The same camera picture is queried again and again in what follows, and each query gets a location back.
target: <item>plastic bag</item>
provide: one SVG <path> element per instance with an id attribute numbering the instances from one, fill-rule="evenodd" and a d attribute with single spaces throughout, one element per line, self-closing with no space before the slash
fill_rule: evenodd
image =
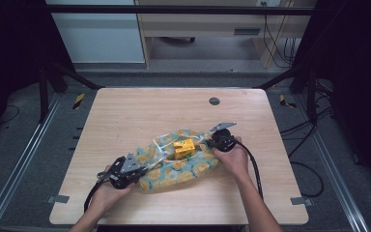
<path id="1" fill-rule="evenodd" d="M 209 133 L 196 130 L 177 130 L 153 140 L 154 144 L 135 153 L 137 162 L 149 171 L 140 178 L 143 192 L 169 187 L 204 176 L 218 165 L 205 141 Z"/>

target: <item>gray floor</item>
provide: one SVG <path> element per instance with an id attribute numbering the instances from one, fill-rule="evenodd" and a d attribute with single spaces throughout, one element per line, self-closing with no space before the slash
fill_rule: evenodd
<path id="1" fill-rule="evenodd" d="M 156 40 L 151 67 L 148 70 L 135 65 L 121 65 L 119 70 L 116 70 L 116 65 L 104 65 L 101 69 L 100 66 L 76 66 L 80 68 L 82 75 L 98 84 L 147 87 L 251 88 L 286 70 L 276 66 L 266 70 L 261 68 L 253 50 L 249 39 L 197 38 L 195 43 L 161 39 Z M 42 142 L 30 159 L 20 184 L 11 196 L 5 213 L 0 218 L 1 231 L 44 231 L 44 228 L 61 231 L 68 228 L 52 225 L 48 221 L 52 205 L 47 203 L 46 199 L 48 195 L 58 193 L 73 155 L 73 148 L 78 141 L 76 137 L 81 133 L 96 91 L 69 78 L 67 81 L 70 87 L 65 94 L 50 94 L 52 99 L 60 98 L 59 106 Z M 285 80 L 267 91 L 281 131 L 306 121 L 303 108 L 300 107 L 304 103 L 305 95 L 291 95 L 287 90 L 289 83 L 290 80 Z M 85 93 L 85 98 L 79 109 L 72 109 L 79 93 Z M 287 102 L 294 102 L 299 107 L 281 105 L 281 94 Z M 38 85 L 34 84 L 13 93 L 9 105 L 12 106 L 9 106 L 2 116 L 2 121 L 9 122 L 0 124 L 0 192 L 38 126 Z M 321 99 L 319 105 L 318 111 L 322 111 L 329 107 L 329 102 L 327 99 Z M 293 134 L 282 136 L 288 154 L 308 131 L 309 127 L 305 127 Z M 335 182 L 324 166 L 315 140 L 317 135 L 323 138 L 328 154 L 355 200 L 368 230 L 357 230 L 350 223 L 346 205 L 338 196 Z M 354 163 L 352 149 L 330 115 L 318 121 L 317 133 L 294 152 L 291 160 L 312 167 L 323 179 L 325 188 L 321 195 L 312 197 L 313 205 L 306 208 L 310 220 L 305 225 L 284 225 L 284 230 L 371 231 L 371 172 L 368 167 Z M 301 192 L 313 194 L 320 189 L 321 184 L 312 172 L 295 164 L 293 169 Z"/>

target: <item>person's right hand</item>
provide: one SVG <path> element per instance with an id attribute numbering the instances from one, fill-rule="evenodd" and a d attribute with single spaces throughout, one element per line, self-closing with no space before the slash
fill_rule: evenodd
<path id="1" fill-rule="evenodd" d="M 238 141 L 242 139 L 238 136 L 235 137 Z M 245 149 L 236 145 L 233 150 L 224 153 L 214 148 L 214 155 L 221 160 L 227 170 L 231 172 L 234 178 L 249 177 L 248 174 L 248 154 Z"/>

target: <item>metal bar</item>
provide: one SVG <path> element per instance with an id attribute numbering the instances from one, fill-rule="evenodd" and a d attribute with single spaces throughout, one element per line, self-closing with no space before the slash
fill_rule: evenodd
<path id="1" fill-rule="evenodd" d="M 328 10 L 314 8 L 232 7 L 232 6 L 171 6 L 171 5 L 46 5 L 25 9 L 49 9 L 52 13 L 71 14 L 190 14 L 190 15 L 313 15 Z"/>
<path id="2" fill-rule="evenodd" d="M 307 118 L 306 110 L 305 110 L 305 103 L 303 102 L 302 98 L 296 97 L 297 102 L 299 103 L 299 109 L 304 118 Z M 330 156 L 329 150 L 324 143 L 322 136 L 319 134 L 318 130 L 315 130 L 313 133 L 313 139 L 315 145 L 317 146 L 318 150 L 320 151 L 318 154 L 320 155 L 322 165 L 324 166 L 325 170 L 327 171 L 328 177 L 332 183 L 333 189 L 336 192 L 336 195 L 342 205 L 342 208 L 345 212 L 346 217 L 348 218 L 349 223 L 351 224 L 352 228 L 356 232 L 367 232 L 369 228 L 361 214 L 359 208 L 357 207 L 357 203 L 355 202 L 354 198 L 352 197 L 351 192 L 346 185 L 345 180 L 342 178 L 336 164 L 334 163 L 333 159 Z"/>
<path id="3" fill-rule="evenodd" d="M 50 124 L 54 113 L 56 112 L 58 103 L 61 98 L 62 95 L 55 94 L 55 97 L 51 102 L 50 110 L 47 114 L 47 117 L 42 123 L 38 124 L 34 134 L 29 140 L 29 143 L 27 144 L 25 150 L 23 151 L 21 157 L 19 158 L 19 161 L 17 162 L 16 167 L 14 168 L 11 176 L 9 177 L 5 186 L 2 188 L 0 193 L 0 219 L 5 213 L 5 210 L 8 207 L 12 197 L 14 196 L 14 192 L 16 191 L 16 188 L 20 184 L 20 181 L 29 165 L 29 162 L 35 155 L 35 152 L 42 141 L 46 129 Z"/>

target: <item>wall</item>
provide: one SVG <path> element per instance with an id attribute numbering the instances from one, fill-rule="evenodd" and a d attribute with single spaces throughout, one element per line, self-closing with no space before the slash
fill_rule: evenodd
<path id="1" fill-rule="evenodd" d="M 133 5 L 132 0 L 46 0 L 50 4 Z M 74 63 L 144 63 L 135 14 L 52 14 Z"/>

